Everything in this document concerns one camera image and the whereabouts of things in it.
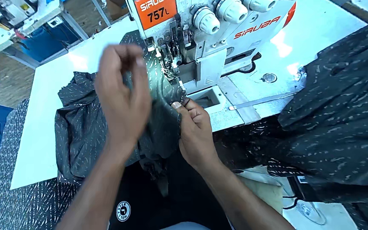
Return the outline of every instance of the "orange label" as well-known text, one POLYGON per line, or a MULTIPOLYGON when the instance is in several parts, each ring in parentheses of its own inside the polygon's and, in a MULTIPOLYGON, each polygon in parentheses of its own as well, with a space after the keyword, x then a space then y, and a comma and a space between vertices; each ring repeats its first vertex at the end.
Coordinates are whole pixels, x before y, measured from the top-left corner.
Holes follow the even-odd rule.
POLYGON ((143 29, 148 29, 177 14, 175 0, 137 0, 137 12, 143 29))

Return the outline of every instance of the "round hole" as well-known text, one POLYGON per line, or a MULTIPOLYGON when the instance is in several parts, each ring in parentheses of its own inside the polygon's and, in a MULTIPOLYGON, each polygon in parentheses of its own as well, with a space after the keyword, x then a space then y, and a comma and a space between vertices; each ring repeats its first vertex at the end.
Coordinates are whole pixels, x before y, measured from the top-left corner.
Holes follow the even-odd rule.
POLYGON ((274 6, 274 4, 275 4, 275 1, 271 2, 271 4, 269 4, 269 6, 268 6, 268 9, 272 8, 274 6))
POLYGON ((234 47, 230 47, 227 49, 227 56, 230 55, 234 51, 234 47))
POLYGON ((243 15, 241 15, 240 17, 239 17, 239 21, 242 21, 244 18, 245 18, 245 14, 243 14, 243 15))
POLYGON ((258 14, 254 15, 252 18, 251 18, 251 21, 250 23, 253 23, 254 21, 256 21, 258 19, 258 14))

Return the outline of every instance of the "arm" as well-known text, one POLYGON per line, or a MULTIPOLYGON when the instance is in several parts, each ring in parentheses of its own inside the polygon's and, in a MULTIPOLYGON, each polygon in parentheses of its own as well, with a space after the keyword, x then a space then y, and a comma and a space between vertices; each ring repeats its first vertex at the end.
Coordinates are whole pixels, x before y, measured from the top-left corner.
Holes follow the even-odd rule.
POLYGON ((183 104, 172 105, 182 115, 181 154, 205 180, 235 229, 294 229, 222 164, 214 147, 208 113, 191 99, 183 104))
POLYGON ((138 137, 150 113, 151 97, 142 49, 109 46, 100 60, 95 90, 105 114, 108 135, 89 177, 56 229, 106 229, 117 191, 138 137), (122 70, 132 72, 134 90, 123 85, 122 70))

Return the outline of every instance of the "circular logo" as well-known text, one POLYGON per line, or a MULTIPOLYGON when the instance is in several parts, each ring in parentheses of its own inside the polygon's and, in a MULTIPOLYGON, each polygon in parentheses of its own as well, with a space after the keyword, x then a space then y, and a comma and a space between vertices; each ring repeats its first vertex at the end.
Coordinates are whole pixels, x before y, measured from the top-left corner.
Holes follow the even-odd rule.
POLYGON ((117 219, 125 222, 130 216, 130 204, 127 201, 121 201, 117 206, 117 219))

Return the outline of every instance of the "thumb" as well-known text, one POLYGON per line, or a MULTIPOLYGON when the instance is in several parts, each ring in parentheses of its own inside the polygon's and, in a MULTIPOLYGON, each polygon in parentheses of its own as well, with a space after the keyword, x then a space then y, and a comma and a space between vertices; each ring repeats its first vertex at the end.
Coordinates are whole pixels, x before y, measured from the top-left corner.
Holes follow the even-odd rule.
POLYGON ((188 110, 180 103, 180 102, 173 102, 171 106, 181 114, 181 127, 188 127, 196 124, 192 120, 190 113, 188 110))

